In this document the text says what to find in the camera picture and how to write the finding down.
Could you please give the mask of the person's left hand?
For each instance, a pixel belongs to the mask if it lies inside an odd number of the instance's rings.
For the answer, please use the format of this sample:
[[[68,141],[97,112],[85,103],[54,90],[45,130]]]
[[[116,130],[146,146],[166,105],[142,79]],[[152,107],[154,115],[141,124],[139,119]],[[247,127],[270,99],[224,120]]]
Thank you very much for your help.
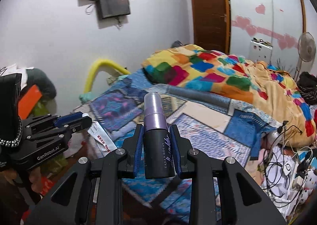
[[[31,189],[36,193],[41,193],[43,186],[41,182],[40,167],[37,167],[30,172],[29,180],[31,182]]]

